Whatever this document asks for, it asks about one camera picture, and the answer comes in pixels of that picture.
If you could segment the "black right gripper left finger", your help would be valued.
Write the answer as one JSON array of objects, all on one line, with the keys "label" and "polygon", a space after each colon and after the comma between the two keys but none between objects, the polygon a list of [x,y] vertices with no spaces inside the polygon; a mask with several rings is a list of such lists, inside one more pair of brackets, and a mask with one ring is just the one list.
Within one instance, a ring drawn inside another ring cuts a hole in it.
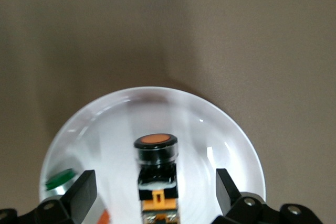
[{"label": "black right gripper left finger", "polygon": [[45,193],[34,210],[36,223],[82,223],[97,197],[95,171],[63,170],[45,181]]}]

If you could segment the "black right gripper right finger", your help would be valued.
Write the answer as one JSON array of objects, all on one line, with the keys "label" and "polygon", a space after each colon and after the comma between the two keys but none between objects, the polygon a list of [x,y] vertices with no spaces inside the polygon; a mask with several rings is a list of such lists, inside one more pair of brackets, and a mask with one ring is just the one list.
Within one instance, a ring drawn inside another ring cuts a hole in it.
[{"label": "black right gripper right finger", "polygon": [[240,192],[224,168],[216,170],[216,198],[222,215],[216,223],[278,223],[279,212],[255,193]]}]

